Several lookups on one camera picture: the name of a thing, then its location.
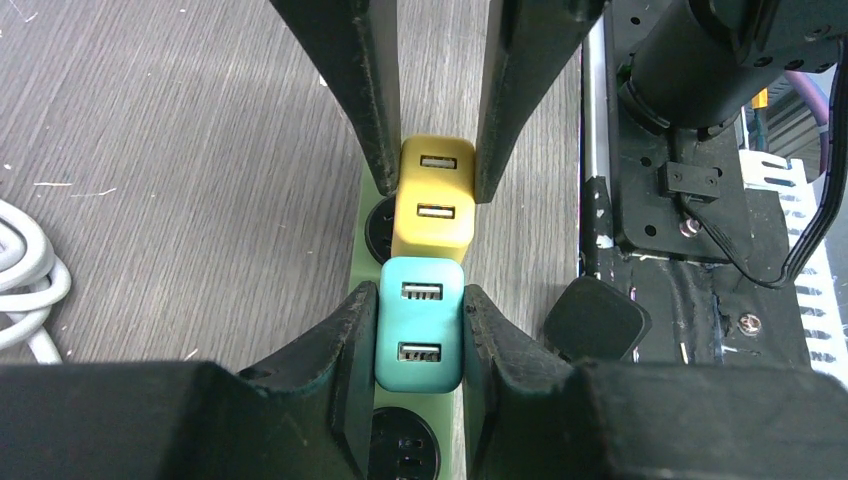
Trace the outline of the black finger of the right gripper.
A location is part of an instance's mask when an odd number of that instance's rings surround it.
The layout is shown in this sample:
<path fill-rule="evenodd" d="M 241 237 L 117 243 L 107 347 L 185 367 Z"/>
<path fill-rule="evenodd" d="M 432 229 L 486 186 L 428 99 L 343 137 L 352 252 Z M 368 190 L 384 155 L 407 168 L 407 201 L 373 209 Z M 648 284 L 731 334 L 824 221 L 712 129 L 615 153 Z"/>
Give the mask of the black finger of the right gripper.
<path fill-rule="evenodd" d="M 384 196 L 399 182 L 402 125 L 395 0 L 272 0 L 349 119 Z"/>

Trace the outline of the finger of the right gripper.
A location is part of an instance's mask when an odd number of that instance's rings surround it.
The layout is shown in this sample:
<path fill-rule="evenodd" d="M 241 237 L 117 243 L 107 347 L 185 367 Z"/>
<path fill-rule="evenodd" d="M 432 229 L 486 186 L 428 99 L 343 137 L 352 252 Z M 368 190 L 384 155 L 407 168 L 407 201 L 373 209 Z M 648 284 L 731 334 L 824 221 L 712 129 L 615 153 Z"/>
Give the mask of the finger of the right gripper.
<path fill-rule="evenodd" d="M 493 200 L 529 117 L 606 7 L 603 0 L 489 3 L 476 138 L 478 204 Z"/>

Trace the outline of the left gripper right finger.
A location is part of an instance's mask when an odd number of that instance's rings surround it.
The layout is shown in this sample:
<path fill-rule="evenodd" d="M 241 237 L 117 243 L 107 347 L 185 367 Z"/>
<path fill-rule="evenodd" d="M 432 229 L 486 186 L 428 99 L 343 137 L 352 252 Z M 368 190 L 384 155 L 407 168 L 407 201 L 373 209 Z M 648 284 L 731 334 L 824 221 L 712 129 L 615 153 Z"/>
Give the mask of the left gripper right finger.
<path fill-rule="evenodd" d="M 843 479 L 847 393 L 813 371 L 570 365 L 464 293 L 471 479 Z"/>

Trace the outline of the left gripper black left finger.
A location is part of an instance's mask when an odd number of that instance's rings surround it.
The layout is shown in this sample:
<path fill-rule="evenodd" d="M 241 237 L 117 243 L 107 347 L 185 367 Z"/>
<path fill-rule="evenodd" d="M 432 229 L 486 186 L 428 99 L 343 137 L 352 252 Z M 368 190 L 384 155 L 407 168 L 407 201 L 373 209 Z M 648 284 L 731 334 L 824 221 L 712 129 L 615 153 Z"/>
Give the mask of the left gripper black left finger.
<path fill-rule="evenodd" d="M 363 479 L 377 288 L 238 373 L 212 361 L 1 370 L 5 479 Z"/>

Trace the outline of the green power strip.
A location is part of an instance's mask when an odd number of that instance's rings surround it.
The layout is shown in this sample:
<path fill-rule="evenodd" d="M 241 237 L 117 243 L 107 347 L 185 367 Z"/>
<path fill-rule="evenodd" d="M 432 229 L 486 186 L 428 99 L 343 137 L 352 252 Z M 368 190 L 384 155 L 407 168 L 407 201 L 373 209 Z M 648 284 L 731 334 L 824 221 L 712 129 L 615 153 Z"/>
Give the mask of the green power strip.
<path fill-rule="evenodd" d="M 389 253 L 390 213 L 380 203 L 371 172 L 363 167 L 348 289 L 379 281 Z M 455 394 L 374 392 L 370 479 L 459 479 L 453 468 Z"/>

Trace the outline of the teal plug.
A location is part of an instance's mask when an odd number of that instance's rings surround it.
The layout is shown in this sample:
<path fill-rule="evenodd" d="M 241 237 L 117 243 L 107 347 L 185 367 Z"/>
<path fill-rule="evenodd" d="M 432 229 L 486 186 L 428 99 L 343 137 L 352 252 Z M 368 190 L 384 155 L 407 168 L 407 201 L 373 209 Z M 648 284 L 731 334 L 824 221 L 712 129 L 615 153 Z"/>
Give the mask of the teal plug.
<path fill-rule="evenodd" d="M 394 257 L 378 287 L 375 376 L 390 392 L 445 394 L 462 379 L 465 275 L 446 258 Z"/>

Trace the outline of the yellow plug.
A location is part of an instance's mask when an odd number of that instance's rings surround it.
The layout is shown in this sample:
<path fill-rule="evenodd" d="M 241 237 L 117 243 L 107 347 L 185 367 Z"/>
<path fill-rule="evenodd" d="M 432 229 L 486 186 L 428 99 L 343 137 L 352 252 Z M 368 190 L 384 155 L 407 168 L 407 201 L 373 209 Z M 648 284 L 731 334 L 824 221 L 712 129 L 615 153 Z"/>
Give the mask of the yellow plug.
<path fill-rule="evenodd" d="M 413 135 L 403 142 L 393 257 L 464 260 L 474 236 L 474 162 L 465 139 Z"/>

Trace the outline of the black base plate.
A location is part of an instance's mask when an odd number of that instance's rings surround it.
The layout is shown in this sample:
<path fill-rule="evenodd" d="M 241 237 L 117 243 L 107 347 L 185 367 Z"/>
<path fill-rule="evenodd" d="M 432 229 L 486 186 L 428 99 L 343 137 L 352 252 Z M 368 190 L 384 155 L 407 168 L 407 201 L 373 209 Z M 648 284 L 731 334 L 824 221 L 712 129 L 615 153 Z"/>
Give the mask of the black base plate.
<path fill-rule="evenodd" d="M 604 19 L 598 20 L 582 47 L 582 171 L 587 180 L 602 179 L 607 192 L 612 193 L 612 128 L 609 121 L 616 116 L 608 110 L 612 93 L 612 88 L 607 85 L 607 48 L 611 45 L 606 38 L 608 24 Z M 804 179 L 802 160 L 745 148 L 740 151 L 736 164 L 746 187 L 779 194 L 787 221 L 789 244 L 795 245 L 800 239 L 800 228 L 812 219 L 815 206 L 814 189 Z M 669 251 L 651 243 L 646 248 L 638 247 L 635 255 L 640 260 L 677 259 L 706 264 L 728 262 L 726 255 L 707 233 L 686 236 L 676 230 L 672 232 Z M 798 299 L 804 306 L 821 313 L 819 316 L 812 313 L 801 315 L 802 324 L 813 329 L 806 336 L 812 368 L 846 383 L 847 318 L 838 311 L 836 288 L 839 283 L 832 276 L 825 245 L 816 248 L 798 280 L 807 289 L 797 293 Z"/>

